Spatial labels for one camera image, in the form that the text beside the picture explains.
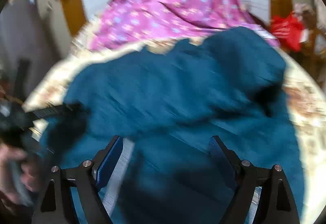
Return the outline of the person's left hand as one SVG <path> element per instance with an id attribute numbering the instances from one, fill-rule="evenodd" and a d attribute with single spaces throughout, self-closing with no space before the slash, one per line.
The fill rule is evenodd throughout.
<path id="1" fill-rule="evenodd" d="M 32 204 L 31 193 L 40 187 L 37 156 L 10 145 L 1 144 L 1 193 L 16 205 Z"/>

